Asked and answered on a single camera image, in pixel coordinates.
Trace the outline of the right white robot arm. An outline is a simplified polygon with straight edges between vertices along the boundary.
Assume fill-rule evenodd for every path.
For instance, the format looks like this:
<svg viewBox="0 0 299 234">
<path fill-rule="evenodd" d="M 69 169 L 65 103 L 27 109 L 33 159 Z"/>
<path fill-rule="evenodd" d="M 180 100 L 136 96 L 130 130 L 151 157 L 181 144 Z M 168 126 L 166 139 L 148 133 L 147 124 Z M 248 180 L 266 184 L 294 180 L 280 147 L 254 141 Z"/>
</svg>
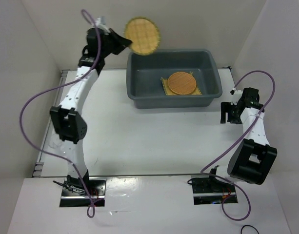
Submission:
<svg viewBox="0 0 299 234">
<path fill-rule="evenodd" d="M 277 149 L 270 146 L 266 137 L 264 111 L 259 112 L 263 107 L 259 102 L 259 91 L 234 88 L 230 93 L 232 101 L 220 105 L 220 122 L 242 125 L 246 136 L 240 140 L 227 166 L 217 165 L 211 169 L 210 173 L 214 175 L 207 179 L 207 186 L 213 192 L 224 186 L 223 178 L 261 185 L 277 157 Z"/>
</svg>

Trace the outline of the round green-rimmed bamboo tray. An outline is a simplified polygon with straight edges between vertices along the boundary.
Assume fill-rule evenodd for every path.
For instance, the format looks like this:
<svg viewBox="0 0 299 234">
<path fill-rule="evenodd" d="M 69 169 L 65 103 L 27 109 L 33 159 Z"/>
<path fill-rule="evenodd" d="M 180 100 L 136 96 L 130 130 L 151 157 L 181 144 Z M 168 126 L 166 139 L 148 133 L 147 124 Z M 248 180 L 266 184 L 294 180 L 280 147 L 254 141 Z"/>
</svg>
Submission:
<svg viewBox="0 0 299 234">
<path fill-rule="evenodd" d="M 134 17 L 125 25 L 124 37 L 132 41 L 130 50 L 141 56 L 154 53 L 160 45 L 160 31 L 156 24 L 146 17 Z"/>
</svg>

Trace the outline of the square woven bamboo mat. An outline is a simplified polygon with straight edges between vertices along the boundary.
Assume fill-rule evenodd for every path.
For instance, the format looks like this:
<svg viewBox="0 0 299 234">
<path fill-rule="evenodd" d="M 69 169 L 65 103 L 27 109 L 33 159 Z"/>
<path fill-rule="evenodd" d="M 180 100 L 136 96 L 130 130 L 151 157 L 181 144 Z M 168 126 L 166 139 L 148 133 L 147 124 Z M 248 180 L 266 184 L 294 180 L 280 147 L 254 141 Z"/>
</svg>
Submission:
<svg viewBox="0 0 299 234">
<path fill-rule="evenodd" d="M 167 78 L 161 78 L 161 82 L 162 82 L 162 86 L 163 86 L 163 89 L 164 89 L 164 93 L 167 95 L 167 96 L 176 96 L 177 94 L 173 93 L 169 88 L 168 88 L 168 84 L 167 84 Z M 198 85 L 196 87 L 196 89 L 194 90 L 193 93 L 189 94 L 189 95 L 202 95 Z"/>
</svg>

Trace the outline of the round orange woven basket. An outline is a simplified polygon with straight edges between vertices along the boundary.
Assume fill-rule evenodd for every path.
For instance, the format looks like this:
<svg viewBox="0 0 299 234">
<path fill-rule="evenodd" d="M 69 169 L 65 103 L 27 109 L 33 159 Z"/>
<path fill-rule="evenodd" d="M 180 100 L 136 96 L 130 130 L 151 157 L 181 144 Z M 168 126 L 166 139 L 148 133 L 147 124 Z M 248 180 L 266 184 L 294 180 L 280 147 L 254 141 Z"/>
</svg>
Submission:
<svg viewBox="0 0 299 234">
<path fill-rule="evenodd" d="M 177 95 L 189 95 L 197 87 L 195 78 L 186 72 L 175 72 L 167 79 L 168 88 Z"/>
</svg>

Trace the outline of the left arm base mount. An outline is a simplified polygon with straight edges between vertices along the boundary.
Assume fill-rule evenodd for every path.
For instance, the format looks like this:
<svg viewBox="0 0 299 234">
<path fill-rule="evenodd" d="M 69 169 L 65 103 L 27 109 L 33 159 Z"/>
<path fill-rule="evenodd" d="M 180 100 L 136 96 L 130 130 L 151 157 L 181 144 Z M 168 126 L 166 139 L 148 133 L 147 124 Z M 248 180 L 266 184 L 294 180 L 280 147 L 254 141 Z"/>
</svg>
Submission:
<svg viewBox="0 0 299 234">
<path fill-rule="evenodd" d="M 62 187 L 60 197 L 60 207 L 88 207 L 91 202 L 83 188 L 77 188 L 67 185 L 67 180 L 63 183 L 53 180 L 53 182 Z M 94 202 L 95 207 L 104 207 L 105 205 L 105 179 L 92 179 L 89 181 L 88 192 Z"/>
</svg>

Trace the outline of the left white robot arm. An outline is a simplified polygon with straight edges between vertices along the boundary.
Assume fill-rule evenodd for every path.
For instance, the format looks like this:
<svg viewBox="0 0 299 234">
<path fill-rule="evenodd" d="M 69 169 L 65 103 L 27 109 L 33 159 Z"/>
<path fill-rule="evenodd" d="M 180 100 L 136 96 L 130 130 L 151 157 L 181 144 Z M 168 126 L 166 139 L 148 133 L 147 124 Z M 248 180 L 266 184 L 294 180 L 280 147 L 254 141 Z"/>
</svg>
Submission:
<svg viewBox="0 0 299 234">
<path fill-rule="evenodd" d="M 79 195 L 90 190 L 83 153 L 83 139 L 87 133 L 87 123 L 81 116 L 84 103 L 105 65 L 105 58 L 110 54 L 120 54 L 132 44 L 131 40 L 112 29 L 105 32 L 91 28 L 87 32 L 86 41 L 77 68 L 79 81 L 70 87 L 58 106 L 50 109 L 54 130 L 62 141 L 62 151 L 68 159 L 67 179 L 62 186 Z"/>
</svg>

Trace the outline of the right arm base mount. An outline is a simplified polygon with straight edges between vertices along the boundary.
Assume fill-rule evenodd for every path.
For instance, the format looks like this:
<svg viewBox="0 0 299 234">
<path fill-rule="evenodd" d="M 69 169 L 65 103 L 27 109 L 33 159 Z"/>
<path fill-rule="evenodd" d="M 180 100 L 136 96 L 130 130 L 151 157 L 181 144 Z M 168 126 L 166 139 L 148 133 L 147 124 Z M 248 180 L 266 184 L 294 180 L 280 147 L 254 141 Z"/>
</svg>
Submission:
<svg viewBox="0 0 299 234">
<path fill-rule="evenodd" d="M 192 176 L 187 184 L 192 187 L 194 205 L 238 203 L 234 185 L 221 182 L 213 177 Z"/>
</svg>

